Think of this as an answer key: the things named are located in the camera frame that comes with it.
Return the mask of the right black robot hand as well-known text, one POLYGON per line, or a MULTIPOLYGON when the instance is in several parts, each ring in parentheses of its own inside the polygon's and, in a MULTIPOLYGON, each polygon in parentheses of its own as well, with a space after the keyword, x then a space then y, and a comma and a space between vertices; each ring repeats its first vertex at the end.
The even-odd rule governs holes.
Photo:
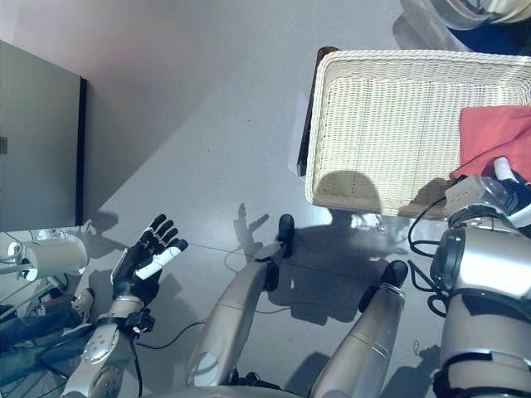
POLYGON ((518 229, 530 228, 530 182, 511 167, 504 157, 490 163, 494 176, 482 177, 487 192, 497 201, 502 212, 518 229))

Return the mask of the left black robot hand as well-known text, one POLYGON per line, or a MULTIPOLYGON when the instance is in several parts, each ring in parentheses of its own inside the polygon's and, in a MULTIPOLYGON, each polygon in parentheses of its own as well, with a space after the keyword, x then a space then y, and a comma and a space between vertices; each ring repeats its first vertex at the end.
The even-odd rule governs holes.
POLYGON ((182 254, 188 242, 165 214, 156 216, 138 240, 127 247, 111 274, 113 299, 134 296, 144 307, 156 298, 163 268, 182 254))

